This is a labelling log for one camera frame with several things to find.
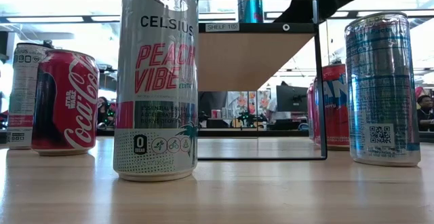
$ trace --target qr code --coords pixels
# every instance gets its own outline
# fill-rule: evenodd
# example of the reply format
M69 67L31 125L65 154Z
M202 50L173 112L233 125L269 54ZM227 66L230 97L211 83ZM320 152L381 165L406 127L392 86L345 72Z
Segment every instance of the qr code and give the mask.
M371 146L395 146L393 124L368 124L366 140Z

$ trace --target wooden table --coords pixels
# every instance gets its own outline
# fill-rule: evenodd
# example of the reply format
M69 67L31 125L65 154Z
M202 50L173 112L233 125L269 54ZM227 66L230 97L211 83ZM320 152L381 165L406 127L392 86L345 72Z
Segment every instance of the wooden table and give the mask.
M0 223L434 223L434 145L419 168L322 162L200 162L193 176L132 183L113 144L39 157L0 149Z

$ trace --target blue can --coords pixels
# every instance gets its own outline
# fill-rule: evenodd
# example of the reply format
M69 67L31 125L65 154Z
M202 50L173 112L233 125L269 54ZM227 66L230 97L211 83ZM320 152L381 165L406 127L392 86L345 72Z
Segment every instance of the blue can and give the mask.
M263 23L262 0L238 0L238 21L240 23Z
M415 166L420 161L410 26L382 12L345 28L350 152L356 162Z

